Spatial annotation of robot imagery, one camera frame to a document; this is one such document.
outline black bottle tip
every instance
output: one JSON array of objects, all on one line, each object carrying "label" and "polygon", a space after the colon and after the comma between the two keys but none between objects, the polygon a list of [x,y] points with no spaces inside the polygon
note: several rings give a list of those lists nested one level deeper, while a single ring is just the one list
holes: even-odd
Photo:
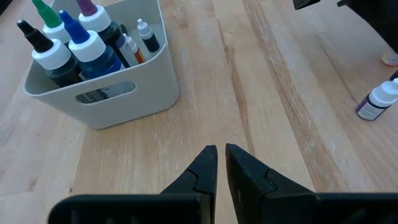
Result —
[{"label": "black bottle tip", "polygon": [[54,43],[44,36],[40,31],[33,28],[25,20],[20,20],[17,22],[17,26],[25,34],[25,38],[33,45],[36,52],[42,53],[50,50]]}]

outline white plastic bin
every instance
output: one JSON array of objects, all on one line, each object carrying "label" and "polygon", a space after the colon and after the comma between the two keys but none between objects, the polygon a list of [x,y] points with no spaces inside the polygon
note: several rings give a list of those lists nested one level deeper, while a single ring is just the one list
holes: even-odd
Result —
[{"label": "white plastic bin", "polygon": [[[67,10],[77,18],[80,9],[75,0],[55,0],[53,9]],[[94,129],[157,113],[170,108],[180,90],[167,43],[162,13],[157,0],[124,0],[105,7],[112,20],[123,24],[146,58],[149,52],[136,30],[138,18],[152,26],[161,50],[152,59],[135,67],[111,73],[94,80],[58,88],[33,61],[25,81],[25,91],[61,112]],[[91,104],[78,102],[75,97],[120,82],[132,82],[133,91]]]}]

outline black object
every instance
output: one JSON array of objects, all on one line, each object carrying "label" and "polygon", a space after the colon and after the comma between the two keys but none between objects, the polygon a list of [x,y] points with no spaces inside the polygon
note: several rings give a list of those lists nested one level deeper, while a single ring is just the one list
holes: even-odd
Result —
[{"label": "black object", "polygon": [[398,223],[397,194],[316,194],[233,144],[226,165],[239,224]]},{"label": "black object", "polygon": [[40,31],[33,28],[25,20],[20,20],[17,22],[17,26],[25,34],[25,38],[33,45],[33,48],[38,53],[43,53],[52,48],[54,43],[46,38]]},{"label": "black object", "polygon": [[214,223],[217,148],[207,146],[159,195],[81,195],[51,211],[49,224]]},{"label": "black object", "polygon": [[[240,224],[398,223],[398,194],[316,194],[234,144],[226,166]],[[214,223],[216,179],[216,147],[207,146],[159,195],[70,197],[49,223]]]},{"label": "black object", "polygon": [[99,32],[98,35],[101,37],[106,45],[112,47],[116,55],[119,57],[120,61],[122,61],[124,67],[129,68],[129,63],[119,49],[121,46],[118,45],[120,42],[124,43],[126,41],[119,25],[112,21],[111,25],[109,25],[105,30]]},{"label": "black object", "polygon": [[127,34],[127,29],[123,24],[120,24],[120,30],[122,31],[123,34]]},{"label": "black object", "polygon": [[83,82],[79,77],[81,68],[78,66],[78,60],[72,55],[65,65],[56,70],[46,70],[45,73],[60,88]]},{"label": "black object", "polygon": [[147,46],[149,52],[156,52],[160,49],[159,42],[156,39],[155,34],[152,34],[152,37],[149,39],[143,39],[145,46]]},{"label": "black object", "polygon": [[[296,10],[310,6],[320,0],[293,0]],[[397,0],[342,0],[338,6],[347,5],[398,52],[398,1]]]},{"label": "black object", "polygon": [[394,72],[394,74],[391,75],[390,81],[394,81],[394,79],[396,78],[398,78],[398,70],[396,70],[396,72]]},{"label": "black object", "polygon": [[7,9],[10,3],[11,0],[0,0],[0,15]]}]

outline small dropper bottle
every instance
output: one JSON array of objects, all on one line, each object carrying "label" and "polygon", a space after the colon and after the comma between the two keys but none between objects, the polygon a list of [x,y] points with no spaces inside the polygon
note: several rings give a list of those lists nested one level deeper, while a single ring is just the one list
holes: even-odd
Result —
[{"label": "small dropper bottle", "polygon": [[148,26],[148,23],[144,22],[142,19],[138,19],[138,31],[139,35],[141,36],[142,40],[145,43],[145,46],[148,48],[148,51],[155,57],[160,50],[159,42],[156,39],[152,28]]},{"label": "small dropper bottle", "polygon": [[397,101],[398,98],[398,78],[393,81],[386,81],[375,88],[357,106],[356,113],[362,119],[374,121],[383,112]]},{"label": "small dropper bottle", "polygon": [[50,39],[58,39],[63,44],[68,45],[70,36],[65,30],[64,23],[50,6],[42,0],[32,0],[40,17],[44,20],[43,32]]},{"label": "small dropper bottle", "polygon": [[124,35],[124,38],[126,39],[127,43],[130,45],[130,48],[131,48],[134,56],[136,57],[136,61],[134,62],[134,65],[144,63],[145,58],[144,58],[140,48],[138,47],[137,43],[135,43],[135,41],[131,37],[129,37],[127,34],[123,34],[123,35]]}]

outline wooden table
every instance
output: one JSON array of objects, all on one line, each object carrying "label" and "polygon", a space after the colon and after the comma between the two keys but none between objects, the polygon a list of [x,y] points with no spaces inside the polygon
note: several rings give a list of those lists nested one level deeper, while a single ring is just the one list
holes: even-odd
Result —
[{"label": "wooden table", "polygon": [[336,2],[163,0],[179,100],[95,131],[23,92],[32,47],[15,23],[42,21],[13,1],[0,17],[0,222],[44,223],[68,195],[159,193],[216,144],[216,222],[236,223],[227,142],[317,192],[396,191],[398,106],[374,122],[354,112],[394,72],[389,48]]}]

